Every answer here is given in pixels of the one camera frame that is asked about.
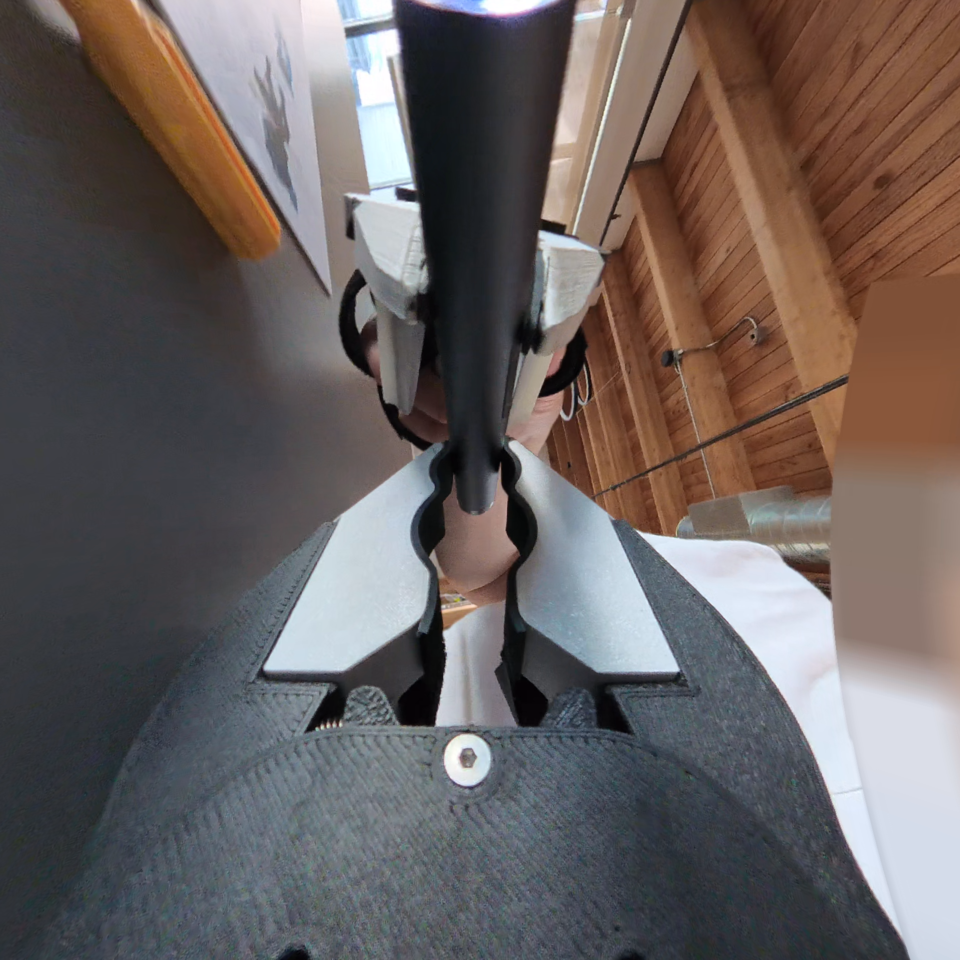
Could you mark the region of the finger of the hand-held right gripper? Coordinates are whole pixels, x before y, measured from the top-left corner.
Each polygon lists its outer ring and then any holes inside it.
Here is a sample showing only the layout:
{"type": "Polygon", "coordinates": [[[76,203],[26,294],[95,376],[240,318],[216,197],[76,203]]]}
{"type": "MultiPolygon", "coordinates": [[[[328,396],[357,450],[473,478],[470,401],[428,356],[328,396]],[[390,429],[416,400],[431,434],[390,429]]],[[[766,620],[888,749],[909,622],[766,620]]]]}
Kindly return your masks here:
{"type": "Polygon", "coordinates": [[[552,356],[570,343],[595,302],[603,266],[599,249],[563,234],[538,233],[532,298],[520,329],[510,429],[530,418],[552,356]]]}
{"type": "Polygon", "coordinates": [[[359,295],[357,323],[378,322],[385,402],[409,415],[419,381],[430,320],[421,307],[427,270],[420,208],[414,201],[345,194],[346,232],[367,292],[359,295]]]}

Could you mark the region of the person's right forearm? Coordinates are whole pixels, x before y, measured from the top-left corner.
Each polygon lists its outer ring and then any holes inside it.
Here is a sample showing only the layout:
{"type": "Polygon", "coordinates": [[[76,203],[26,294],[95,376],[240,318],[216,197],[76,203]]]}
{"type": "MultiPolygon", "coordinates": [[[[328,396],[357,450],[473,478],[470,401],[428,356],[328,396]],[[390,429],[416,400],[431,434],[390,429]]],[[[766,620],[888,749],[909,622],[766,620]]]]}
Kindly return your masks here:
{"type": "Polygon", "coordinates": [[[520,552],[507,534],[508,497],[498,487],[489,510],[463,511],[455,493],[443,503],[445,532],[435,553],[451,586],[477,607],[503,602],[520,552]]]}

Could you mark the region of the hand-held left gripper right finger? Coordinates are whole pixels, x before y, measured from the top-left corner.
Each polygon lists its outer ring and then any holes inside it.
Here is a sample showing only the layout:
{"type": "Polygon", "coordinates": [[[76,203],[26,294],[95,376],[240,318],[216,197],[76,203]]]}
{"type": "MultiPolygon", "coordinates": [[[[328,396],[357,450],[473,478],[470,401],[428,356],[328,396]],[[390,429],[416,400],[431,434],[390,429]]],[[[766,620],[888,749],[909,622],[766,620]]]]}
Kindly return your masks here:
{"type": "Polygon", "coordinates": [[[672,682],[681,673],[614,521],[516,441],[503,449],[508,577],[496,676],[520,726],[540,724],[570,688],[672,682]]]}

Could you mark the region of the black electric screwdriver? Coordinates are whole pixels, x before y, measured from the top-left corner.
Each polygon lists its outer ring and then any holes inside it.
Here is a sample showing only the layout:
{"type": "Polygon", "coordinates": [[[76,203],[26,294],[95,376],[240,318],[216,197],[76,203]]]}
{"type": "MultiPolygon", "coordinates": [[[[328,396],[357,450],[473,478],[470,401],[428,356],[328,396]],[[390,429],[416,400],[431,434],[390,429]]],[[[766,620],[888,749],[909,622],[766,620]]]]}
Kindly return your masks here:
{"type": "Polygon", "coordinates": [[[494,504],[573,1],[394,4],[451,463],[494,504]]]}

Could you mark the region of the person's right hand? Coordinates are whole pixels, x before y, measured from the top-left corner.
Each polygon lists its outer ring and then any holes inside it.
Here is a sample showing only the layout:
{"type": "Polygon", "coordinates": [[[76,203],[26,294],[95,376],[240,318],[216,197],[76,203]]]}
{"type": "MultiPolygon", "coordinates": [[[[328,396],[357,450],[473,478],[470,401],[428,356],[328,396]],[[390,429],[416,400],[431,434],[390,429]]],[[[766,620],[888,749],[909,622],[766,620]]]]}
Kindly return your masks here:
{"type": "MultiPolygon", "coordinates": [[[[380,384],[378,332],[375,320],[371,319],[364,325],[360,337],[367,365],[376,383],[380,384]]],[[[540,454],[554,423],[560,417],[563,403],[563,395],[560,392],[539,397],[529,417],[510,427],[507,435],[519,441],[534,454],[540,454]]],[[[421,370],[414,407],[410,414],[401,414],[399,419],[402,425],[409,428],[415,436],[431,444],[444,442],[449,438],[443,384],[435,372],[426,367],[421,370]]]]}

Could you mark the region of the silver ventilation duct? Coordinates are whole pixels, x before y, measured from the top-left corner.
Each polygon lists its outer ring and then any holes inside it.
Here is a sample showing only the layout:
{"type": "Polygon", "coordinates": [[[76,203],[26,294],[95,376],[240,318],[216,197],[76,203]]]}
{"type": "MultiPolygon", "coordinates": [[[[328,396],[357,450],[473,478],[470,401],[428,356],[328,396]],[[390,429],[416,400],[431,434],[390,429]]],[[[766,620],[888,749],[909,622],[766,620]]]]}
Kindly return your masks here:
{"type": "Polygon", "coordinates": [[[789,563],[828,566],[831,521],[829,495],[801,498],[791,486],[775,486],[694,503],[676,535],[758,543],[789,563]]]}

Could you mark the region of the grey ceiling conduit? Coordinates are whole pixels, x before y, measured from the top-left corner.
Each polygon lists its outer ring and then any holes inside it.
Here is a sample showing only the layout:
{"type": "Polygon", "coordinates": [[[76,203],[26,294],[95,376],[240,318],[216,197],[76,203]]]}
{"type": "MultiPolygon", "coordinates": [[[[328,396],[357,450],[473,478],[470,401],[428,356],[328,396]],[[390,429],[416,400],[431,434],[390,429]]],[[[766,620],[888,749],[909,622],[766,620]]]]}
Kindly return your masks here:
{"type": "Polygon", "coordinates": [[[659,362],[660,365],[664,368],[673,367],[678,369],[682,364],[682,360],[686,354],[696,354],[706,351],[712,351],[714,349],[722,346],[728,339],[735,337],[738,334],[738,331],[741,332],[741,329],[749,327],[747,330],[747,336],[750,343],[754,346],[762,344],[767,337],[767,329],[762,326],[757,320],[752,316],[744,316],[740,318],[730,329],[720,336],[718,339],[713,342],[704,344],[702,346],[692,346],[692,347],[677,347],[673,349],[667,349],[663,354],[661,354],[659,362]]]}

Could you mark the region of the black metal tie rod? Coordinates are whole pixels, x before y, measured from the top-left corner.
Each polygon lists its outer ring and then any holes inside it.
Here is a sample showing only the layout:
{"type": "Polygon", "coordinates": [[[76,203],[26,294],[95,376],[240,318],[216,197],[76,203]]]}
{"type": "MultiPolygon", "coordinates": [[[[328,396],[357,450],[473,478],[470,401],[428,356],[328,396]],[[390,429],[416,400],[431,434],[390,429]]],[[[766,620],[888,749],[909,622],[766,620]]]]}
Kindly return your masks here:
{"type": "Polygon", "coordinates": [[[758,414],[758,415],[756,415],[756,416],[754,416],[754,417],[746,420],[745,422],[738,424],[737,426],[733,426],[733,427],[728,428],[728,429],[726,429],[725,431],[723,431],[723,432],[721,432],[721,433],[719,433],[719,434],[716,434],[716,435],[714,435],[714,436],[712,436],[712,437],[710,437],[710,438],[707,438],[707,439],[705,439],[705,440],[702,440],[702,441],[700,441],[699,443],[695,444],[694,446],[691,446],[691,447],[688,448],[687,450],[684,450],[684,451],[682,451],[682,452],[680,452],[680,453],[678,453],[678,454],[675,454],[674,456],[672,456],[672,457],[670,457],[670,458],[668,458],[668,459],[666,459],[666,460],[663,460],[663,461],[661,461],[661,462],[655,463],[655,464],[653,464],[653,465],[651,465],[651,466],[643,469],[642,471],[640,471],[640,472],[638,472],[638,473],[632,474],[632,475],[630,475],[629,477],[626,477],[626,478],[621,479],[621,480],[619,480],[619,481],[617,481],[617,482],[615,482],[615,483],[613,483],[613,484],[611,484],[611,485],[609,485],[609,486],[606,486],[606,487],[604,487],[604,488],[601,488],[599,491],[597,491],[597,492],[595,492],[595,493],[592,493],[592,494],[590,495],[590,497],[591,497],[591,499],[593,499],[593,500],[597,500],[598,498],[600,498],[600,497],[602,497],[602,496],[605,496],[606,494],[610,494],[610,493],[613,493],[613,492],[615,492],[615,491],[618,491],[619,489],[627,486],[628,484],[631,484],[631,483],[633,483],[633,482],[635,482],[635,481],[638,481],[638,480],[640,480],[640,479],[642,479],[642,478],[645,478],[645,477],[647,477],[647,476],[649,476],[649,475],[651,475],[651,474],[654,474],[654,473],[656,473],[656,472],[658,472],[658,471],[660,471],[660,470],[662,470],[662,469],[664,469],[664,468],[666,468],[666,467],[668,467],[668,466],[671,466],[671,465],[673,465],[673,464],[677,464],[677,463],[679,463],[679,462],[682,462],[682,461],[686,460],[688,457],[694,455],[695,453],[700,453],[700,452],[702,452],[702,451],[704,451],[704,450],[706,450],[706,449],[708,449],[708,448],[710,448],[710,447],[715,446],[716,444],[719,444],[719,443],[721,443],[721,442],[724,442],[724,441],[726,441],[727,439],[732,438],[732,437],[734,437],[734,436],[737,436],[738,434],[740,434],[740,433],[742,433],[742,432],[744,432],[744,431],[751,430],[751,429],[753,429],[753,428],[755,428],[755,427],[757,427],[757,426],[759,426],[759,425],[761,425],[761,424],[763,424],[763,423],[765,423],[765,422],[768,422],[768,421],[770,421],[770,420],[772,420],[772,419],[774,419],[774,418],[777,418],[777,417],[779,417],[779,416],[781,416],[781,415],[783,415],[783,414],[786,414],[787,412],[792,411],[792,410],[794,410],[794,409],[796,409],[796,408],[798,408],[798,407],[800,407],[800,406],[803,406],[803,405],[808,404],[808,403],[810,403],[810,402],[813,402],[813,401],[815,401],[815,400],[819,400],[819,399],[821,399],[823,396],[825,396],[825,395],[827,395],[827,394],[829,394],[829,393],[831,393],[831,392],[833,392],[833,391],[835,391],[835,390],[838,390],[838,389],[840,389],[841,387],[846,386],[848,383],[849,383],[849,375],[848,375],[848,374],[844,374],[844,375],[841,375],[841,376],[839,376],[839,377],[837,377],[837,378],[834,378],[834,379],[832,379],[832,380],[830,380],[830,381],[822,384],[822,386],[820,386],[820,387],[817,387],[817,388],[815,388],[815,389],[808,390],[808,391],[806,391],[806,392],[804,392],[804,393],[802,393],[802,394],[799,394],[799,395],[795,396],[794,398],[792,398],[792,399],[790,399],[790,400],[787,400],[786,402],[783,402],[783,403],[775,406],[774,408],[772,408],[772,409],[770,409],[770,410],[768,410],[768,411],[766,411],[766,412],[764,412],[764,413],[762,413],[762,414],[758,414]]]}

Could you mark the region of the yellow wooden board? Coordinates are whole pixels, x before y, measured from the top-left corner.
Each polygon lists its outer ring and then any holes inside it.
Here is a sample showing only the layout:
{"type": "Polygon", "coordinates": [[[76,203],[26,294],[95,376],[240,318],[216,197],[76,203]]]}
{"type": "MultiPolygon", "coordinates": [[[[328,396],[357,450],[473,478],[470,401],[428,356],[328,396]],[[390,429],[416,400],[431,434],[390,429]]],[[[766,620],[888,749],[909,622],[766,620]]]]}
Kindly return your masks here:
{"type": "Polygon", "coordinates": [[[270,201],[173,34],[136,1],[63,1],[91,65],[238,258],[281,242],[270,201]]]}

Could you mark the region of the large window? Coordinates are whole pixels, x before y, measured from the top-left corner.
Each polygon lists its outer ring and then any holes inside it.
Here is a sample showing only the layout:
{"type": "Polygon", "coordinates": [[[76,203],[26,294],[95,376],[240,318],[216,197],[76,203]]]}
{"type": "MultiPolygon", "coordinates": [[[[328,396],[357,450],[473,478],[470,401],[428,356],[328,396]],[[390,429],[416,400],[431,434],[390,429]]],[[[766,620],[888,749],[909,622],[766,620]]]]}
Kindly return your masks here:
{"type": "MultiPolygon", "coordinates": [[[[579,1],[542,215],[573,225],[634,2],[579,1]]],[[[390,1],[339,1],[372,192],[412,186],[398,34],[390,1]]]]}

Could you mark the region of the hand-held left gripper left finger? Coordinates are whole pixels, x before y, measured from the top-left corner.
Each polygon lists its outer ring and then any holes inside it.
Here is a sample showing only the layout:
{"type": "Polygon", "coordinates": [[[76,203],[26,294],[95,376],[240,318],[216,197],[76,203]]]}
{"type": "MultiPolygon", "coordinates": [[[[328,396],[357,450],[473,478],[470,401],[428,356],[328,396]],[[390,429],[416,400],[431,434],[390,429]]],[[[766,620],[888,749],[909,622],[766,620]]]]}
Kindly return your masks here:
{"type": "Polygon", "coordinates": [[[435,444],[337,520],[263,670],[382,690],[404,724],[434,724],[446,664],[439,578],[449,450],[435,444]]]}

